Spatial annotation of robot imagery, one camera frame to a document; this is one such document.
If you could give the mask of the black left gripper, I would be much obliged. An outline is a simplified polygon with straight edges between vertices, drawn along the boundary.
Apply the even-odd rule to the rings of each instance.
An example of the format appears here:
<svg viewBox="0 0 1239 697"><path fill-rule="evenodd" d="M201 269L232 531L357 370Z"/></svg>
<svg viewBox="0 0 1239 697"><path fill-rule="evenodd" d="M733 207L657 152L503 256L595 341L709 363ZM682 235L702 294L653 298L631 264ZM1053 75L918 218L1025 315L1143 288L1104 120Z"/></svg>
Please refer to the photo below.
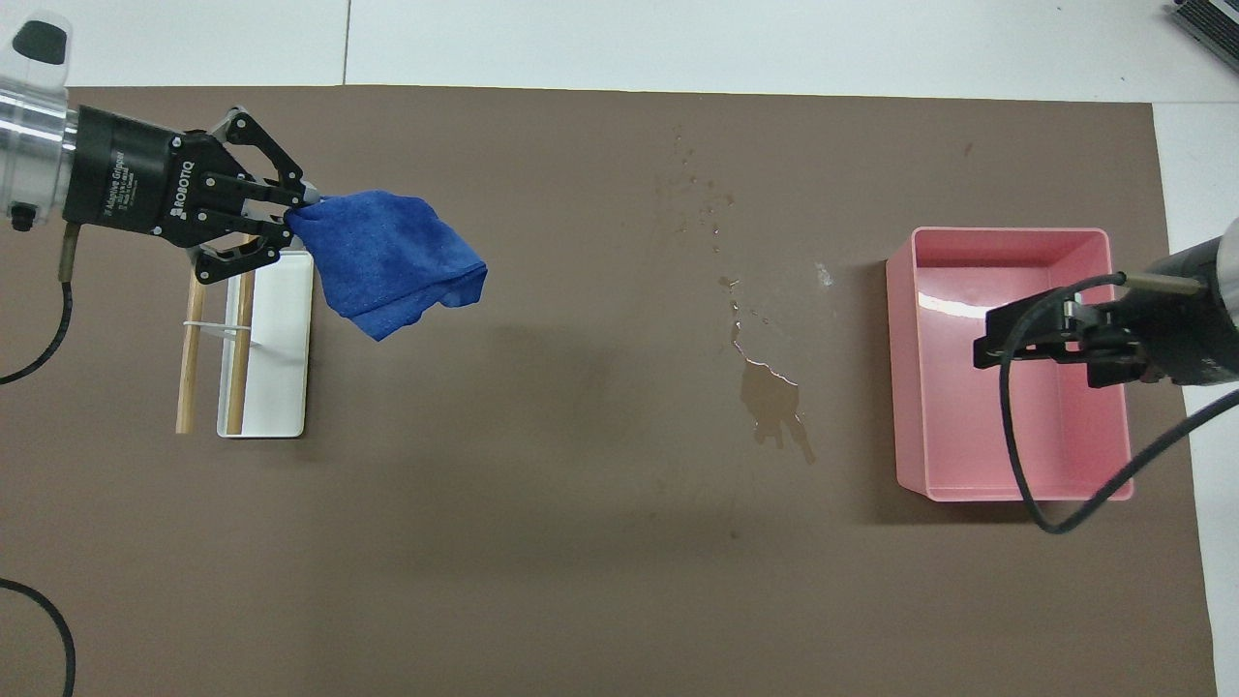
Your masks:
<svg viewBox="0 0 1239 697"><path fill-rule="evenodd" d="M318 203L282 145L244 106L212 131L180 132L81 106L64 194L66 222L156 235L195 253L195 281L219 284L276 262L292 241L282 218L245 215L249 202ZM208 244L244 234L234 248Z"/></svg>

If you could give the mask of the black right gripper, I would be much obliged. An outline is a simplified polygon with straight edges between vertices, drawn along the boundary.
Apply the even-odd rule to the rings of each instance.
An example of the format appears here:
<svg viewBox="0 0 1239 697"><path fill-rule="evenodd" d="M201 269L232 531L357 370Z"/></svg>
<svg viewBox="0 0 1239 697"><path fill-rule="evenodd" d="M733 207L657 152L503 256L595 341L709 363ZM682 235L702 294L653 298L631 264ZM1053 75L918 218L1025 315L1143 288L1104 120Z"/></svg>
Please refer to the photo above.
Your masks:
<svg viewBox="0 0 1239 697"><path fill-rule="evenodd" d="M1199 282L1194 293L1173 293L1137 284L1140 277ZM1125 274L1125 293L1116 317L1125 334L1088 334L1105 326L1101 305L1066 300L1035 316L1014 361L1048 360L1085 369L1089 387L1127 383L1218 385L1238 379L1237 248L1229 241L1203 241L1160 259L1144 272ZM1023 297L987 310L986 339L1009 339L1018 321L1043 297Z"/></svg>

